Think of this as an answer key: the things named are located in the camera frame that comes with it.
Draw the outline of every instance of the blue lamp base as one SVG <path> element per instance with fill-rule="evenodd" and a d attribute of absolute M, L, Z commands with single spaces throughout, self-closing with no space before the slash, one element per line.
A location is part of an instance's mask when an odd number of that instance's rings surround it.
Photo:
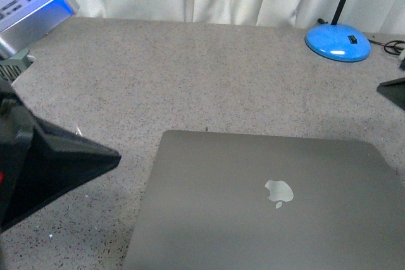
<path fill-rule="evenodd" d="M 308 31 L 305 43 L 323 57 L 350 63 L 366 59 L 371 51 L 367 37 L 349 25 L 318 25 Z"/>

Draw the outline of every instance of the black triangular object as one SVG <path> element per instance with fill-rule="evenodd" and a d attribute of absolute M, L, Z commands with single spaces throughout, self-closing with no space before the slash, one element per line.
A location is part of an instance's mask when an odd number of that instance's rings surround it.
<path fill-rule="evenodd" d="M 36 118 L 0 81 L 0 223 L 7 230 L 118 166 L 117 151 Z"/>
<path fill-rule="evenodd" d="M 405 78 L 380 83 L 377 92 L 405 110 Z"/>

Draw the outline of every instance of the laptop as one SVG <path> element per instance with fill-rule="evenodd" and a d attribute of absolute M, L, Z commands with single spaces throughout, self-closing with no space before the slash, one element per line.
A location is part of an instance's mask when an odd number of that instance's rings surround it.
<path fill-rule="evenodd" d="M 167 131 L 124 269 L 404 269 L 405 188 L 366 142 Z"/>

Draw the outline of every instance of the desk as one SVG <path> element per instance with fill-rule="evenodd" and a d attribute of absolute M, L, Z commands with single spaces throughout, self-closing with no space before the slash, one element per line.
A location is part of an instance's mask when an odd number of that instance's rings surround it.
<path fill-rule="evenodd" d="M 120 269 L 168 129 L 365 140 L 405 176 L 405 112 L 376 92 L 404 76 L 397 59 L 331 61 L 305 33 L 70 18 L 34 44 L 26 105 L 122 160 L 4 233 L 10 269 Z"/>

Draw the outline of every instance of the cable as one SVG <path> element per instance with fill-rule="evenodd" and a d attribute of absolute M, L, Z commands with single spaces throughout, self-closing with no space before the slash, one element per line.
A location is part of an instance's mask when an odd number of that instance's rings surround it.
<path fill-rule="evenodd" d="M 328 22 L 323 20 L 322 18 L 318 18 L 317 20 L 318 23 L 320 23 L 321 25 L 326 25 Z"/>
<path fill-rule="evenodd" d="M 377 44 L 379 46 L 382 46 L 384 48 L 384 51 L 388 54 L 399 56 L 401 55 L 401 52 L 404 50 L 403 47 L 399 47 L 399 44 L 405 44 L 405 41 L 403 40 L 392 40 L 388 41 L 386 44 L 383 44 L 382 42 L 378 42 L 375 40 L 369 39 L 372 44 Z"/>

